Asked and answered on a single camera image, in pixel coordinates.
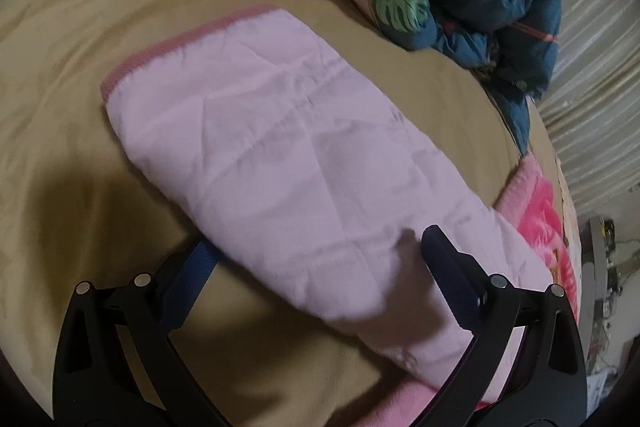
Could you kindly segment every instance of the white curtain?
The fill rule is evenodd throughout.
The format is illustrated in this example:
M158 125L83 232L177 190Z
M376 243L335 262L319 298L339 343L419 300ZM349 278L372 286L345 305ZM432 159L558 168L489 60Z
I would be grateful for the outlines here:
M538 103L579 216L640 182L640 0L562 0Z

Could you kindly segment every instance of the dark pink trim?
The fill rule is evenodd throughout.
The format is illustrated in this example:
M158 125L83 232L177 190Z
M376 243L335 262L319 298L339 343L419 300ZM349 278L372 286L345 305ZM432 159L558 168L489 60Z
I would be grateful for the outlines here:
M190 44L190 42L196 41L201 36L207 33L211 33L214 30L231 26L233 23L239 20L251 19L252 17L257 17L258 15L262 15L277 9L279 8L272 4L258 4L256 6L252 6L251 8L238 10L236 12L233 12L231 15L220 17L220 19L215 19L211 22L203 24L202 26L198 26L197 28L192 28L191 30L187 30L165 41L158 42L158 44L154 44L153 46L146 48L141 52L131 55L119 66L116 66L116 68L114 68L114 70L111 71L111 73L109 73L108 76L100 84L102 99L107 102L109 95L111 94L113 89L115 89L118 83L125 76L127 76L136 68L139 68L140 66L143 66L144 64L150 62L154 58L159 57L160 55L165 55L168 52L179 48L180 46Z

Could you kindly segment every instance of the mattress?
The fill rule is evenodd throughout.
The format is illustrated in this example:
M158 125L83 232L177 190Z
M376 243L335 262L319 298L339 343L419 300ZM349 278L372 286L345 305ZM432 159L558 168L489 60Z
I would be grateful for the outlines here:
M408 53L386 41L350 0L0 0L0 349L48 412L74 286L126 283L193 233L127 163L100 82L132 52L264 2L291 12L369 77L485 204L517 166L510 133L469 73L432 50ZM530 149L562 216L556 155L532 105L530 112ZM122 335L143 393L157 403ZM348 425L403 377L226 265L172 335L236 426Z

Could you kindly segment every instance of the sheer curtain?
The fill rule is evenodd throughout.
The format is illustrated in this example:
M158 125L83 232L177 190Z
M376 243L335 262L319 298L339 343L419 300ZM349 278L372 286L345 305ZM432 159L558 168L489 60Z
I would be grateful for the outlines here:
M579 216L640 182L640 0L563 0L538 103Z

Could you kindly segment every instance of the bed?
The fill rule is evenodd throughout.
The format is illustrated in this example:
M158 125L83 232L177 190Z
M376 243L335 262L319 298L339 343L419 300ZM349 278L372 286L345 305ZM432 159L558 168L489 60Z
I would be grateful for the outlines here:
M76 283L106 287L155 270L193 233L127 162L100 82L132 51L259 2L291 12L369 77L485 204L518 165L511 134L471 74L435 51L409 54L383 39L351 0L0 0L0 349L47 412ZM533 105L530 117L529 148L559 216L570 215ZM346 426L404 375L230 266L216 268L172 339L237 426ZM138 383L157 402L133 351Z

